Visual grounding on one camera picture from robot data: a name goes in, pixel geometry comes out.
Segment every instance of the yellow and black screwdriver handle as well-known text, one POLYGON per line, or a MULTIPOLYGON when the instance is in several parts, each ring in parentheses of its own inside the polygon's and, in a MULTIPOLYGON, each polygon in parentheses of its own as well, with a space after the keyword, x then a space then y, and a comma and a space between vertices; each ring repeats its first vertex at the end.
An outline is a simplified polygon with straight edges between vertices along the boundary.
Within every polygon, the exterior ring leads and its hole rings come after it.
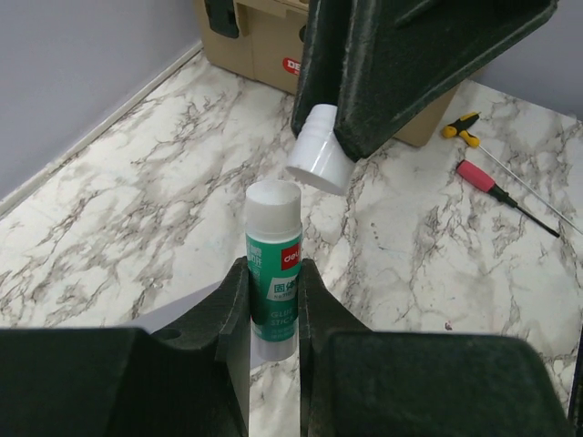
POLYGON ((445 138, 453 138, 455 136, 461 137, 469 147, 477 148, 480 145, 480 138, 474 137, 467 130, 480 118, 477 112, 472 112, 465 116, 458 118, 454 123, 451 123, 443 128, 441 134, 445 138))

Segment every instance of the gray wall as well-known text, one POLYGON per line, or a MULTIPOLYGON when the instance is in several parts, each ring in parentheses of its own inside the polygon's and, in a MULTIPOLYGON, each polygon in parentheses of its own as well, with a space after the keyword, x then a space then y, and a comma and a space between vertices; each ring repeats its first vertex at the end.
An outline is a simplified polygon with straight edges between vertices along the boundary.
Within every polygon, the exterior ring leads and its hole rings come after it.
POLYGON ((0 199, 199 39, 190 0, 0 1, 0 199))
POLYGON ((546 25, 497 58, 477 80, 583 119, 582 47, 583 0, 559 0, 546 25))

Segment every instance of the green label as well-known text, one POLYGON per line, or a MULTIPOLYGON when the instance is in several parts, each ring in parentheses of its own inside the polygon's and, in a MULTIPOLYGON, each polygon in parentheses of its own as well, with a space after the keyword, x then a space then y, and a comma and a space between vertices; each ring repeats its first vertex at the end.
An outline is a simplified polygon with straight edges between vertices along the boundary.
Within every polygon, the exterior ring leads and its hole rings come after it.
POLYGON ((298 318, 297 278, 302 264, 298 238, 285 243, 263 243, 247 236, 251 272, 251 317, 255 333, 266 341, 293 336, 298 318))

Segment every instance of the marble surface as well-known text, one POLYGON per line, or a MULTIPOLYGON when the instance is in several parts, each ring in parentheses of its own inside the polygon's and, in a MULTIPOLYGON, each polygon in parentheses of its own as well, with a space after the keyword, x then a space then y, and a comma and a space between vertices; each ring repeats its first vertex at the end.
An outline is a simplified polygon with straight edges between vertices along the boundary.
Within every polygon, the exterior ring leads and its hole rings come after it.
MULTIPOLYGON (((244 191, 289 178, 292 97, 187 63, 0 221, 0 326, 109 326, 220 280, 244 254, 244 191)), ((583 124, 465 82, 482 144, 583 228, 583 124)), ((554 239, 454 172, 468 158, 551 227, 481 151, 434 135, 359 163, 347 197, 302 187, 303 256, 373 329, 492 332, 540 353, 564 403, 583 309, 583 236, 554 239)), ((253 371, 251 435, 299 435, 297 357, 253 371)))

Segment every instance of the deli logo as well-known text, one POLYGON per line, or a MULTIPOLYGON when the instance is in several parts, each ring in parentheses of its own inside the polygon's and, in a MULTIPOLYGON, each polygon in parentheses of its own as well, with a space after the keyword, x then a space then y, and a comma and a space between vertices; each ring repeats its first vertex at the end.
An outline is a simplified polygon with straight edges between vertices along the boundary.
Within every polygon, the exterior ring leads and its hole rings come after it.
POLYGON ((293 75, 296 76, 300 75, 301 66, 302 64, 300 64, 298 61, 294 61, 290 57, 286 57, 285 59, 283 59, 283 68, 285 68, 285 71, 287 71, 288 73, 292 73, 293 75))
POLYGON ((281 251, 281 269, 287 270, 295 267, 300 262, 300 243, 295 243, 290 248, 281 251))

